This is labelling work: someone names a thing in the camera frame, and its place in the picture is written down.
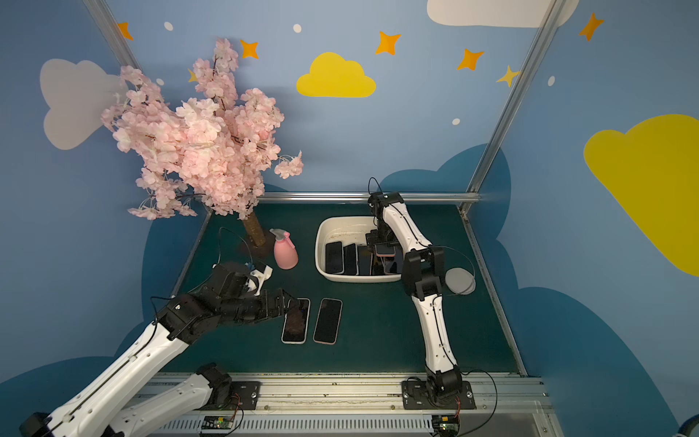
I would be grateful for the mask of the pink case phone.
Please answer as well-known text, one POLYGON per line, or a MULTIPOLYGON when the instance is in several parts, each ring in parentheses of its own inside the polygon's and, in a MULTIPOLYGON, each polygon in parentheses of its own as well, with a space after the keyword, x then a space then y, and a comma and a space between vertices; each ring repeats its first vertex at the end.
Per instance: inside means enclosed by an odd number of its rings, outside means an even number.
POLYGON ((380 259, 394 258, 396 256, 396 248, 393 245, 388 244, 376 244, 374 246, 374 253, 380 259))
POLYGON ((321 300, 313 340, 319 344, 334 345, 337 342, 342 314, 342 301, 330 298, 321 300))

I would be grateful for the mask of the white case phone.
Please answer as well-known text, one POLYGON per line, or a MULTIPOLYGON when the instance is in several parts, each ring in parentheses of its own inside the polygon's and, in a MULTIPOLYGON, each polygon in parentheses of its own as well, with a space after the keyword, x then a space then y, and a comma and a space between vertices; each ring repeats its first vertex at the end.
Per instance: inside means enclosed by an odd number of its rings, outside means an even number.
POLYGON ((307 298, 299 298, 289 303, 281 335, 281 341, 284 344, 304 344, 306 342, 310 309, 311 300, 307 298))

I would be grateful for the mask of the white plastic storage box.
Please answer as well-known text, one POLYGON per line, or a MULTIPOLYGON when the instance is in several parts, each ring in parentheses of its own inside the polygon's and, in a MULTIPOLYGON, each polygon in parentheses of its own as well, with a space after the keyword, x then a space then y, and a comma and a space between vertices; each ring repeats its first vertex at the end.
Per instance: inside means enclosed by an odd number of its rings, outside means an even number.
POLYGON ((325 247, 328 243, 340 241, 343 245, 366 243, 366 234, 376 229, 371 216, 350 216, 327 218, 318 228, 315 244, 315 264, 318 272, 331 282, 344 283, 387 283, 399 282, 400 274, 389 275, 342 275, 327 273, 325 247))

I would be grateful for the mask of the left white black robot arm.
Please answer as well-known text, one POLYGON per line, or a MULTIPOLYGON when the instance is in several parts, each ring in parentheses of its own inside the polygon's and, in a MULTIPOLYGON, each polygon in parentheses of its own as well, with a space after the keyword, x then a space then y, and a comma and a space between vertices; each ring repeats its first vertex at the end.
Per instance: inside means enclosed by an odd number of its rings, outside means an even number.
POLYGON ((134 409, 130 401, 163 367, 202 336, 225 325, 252 325, 286 316, 300 302, 278 289, 264 290, 262 271, 227 262, 193 291, 167 301, 143 333, 103 373, 51 413, 33 413, 19 427, 23 436, 145 436, 184 413, 240 404, 220 366, 200 367, 175 389, 134 409))

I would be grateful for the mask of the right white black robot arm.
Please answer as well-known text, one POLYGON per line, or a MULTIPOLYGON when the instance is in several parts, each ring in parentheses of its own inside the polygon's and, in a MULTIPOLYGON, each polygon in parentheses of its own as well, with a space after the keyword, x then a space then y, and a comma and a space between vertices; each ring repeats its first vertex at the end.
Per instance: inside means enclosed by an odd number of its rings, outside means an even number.
POLYGON ((444 250, 427 239, 398 192, 376 191, 368 204, 377 220, 379 242, 402 248, 402 284, 416 308, 425 344, 428 390, 435 400, 462 391, 462 371, 453 354, 444 320, 444 250))

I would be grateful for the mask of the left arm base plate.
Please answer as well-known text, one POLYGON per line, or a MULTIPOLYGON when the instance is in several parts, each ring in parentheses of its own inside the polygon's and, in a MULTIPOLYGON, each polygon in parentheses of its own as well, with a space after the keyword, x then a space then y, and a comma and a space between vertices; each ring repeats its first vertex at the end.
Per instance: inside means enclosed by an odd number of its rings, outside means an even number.
POLYGON ((221 387, 215 388, 209 400, 198 409, 200 411, 233 411, 242 408, 245 411, 254 411, 260 397, 260 387, 259 381, 224 383, 221 387))

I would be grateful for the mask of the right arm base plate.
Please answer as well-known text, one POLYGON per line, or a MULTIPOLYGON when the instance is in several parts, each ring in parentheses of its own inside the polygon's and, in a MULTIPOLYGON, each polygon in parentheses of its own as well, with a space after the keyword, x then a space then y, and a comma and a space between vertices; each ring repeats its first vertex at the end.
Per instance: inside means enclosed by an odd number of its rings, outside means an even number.
POLYGON ((469 382, 463 381, 462 388, 451 395, 432 391, 427 382, 410 377, 400 383, 405 410, 476 410, 476 400, 469 382))

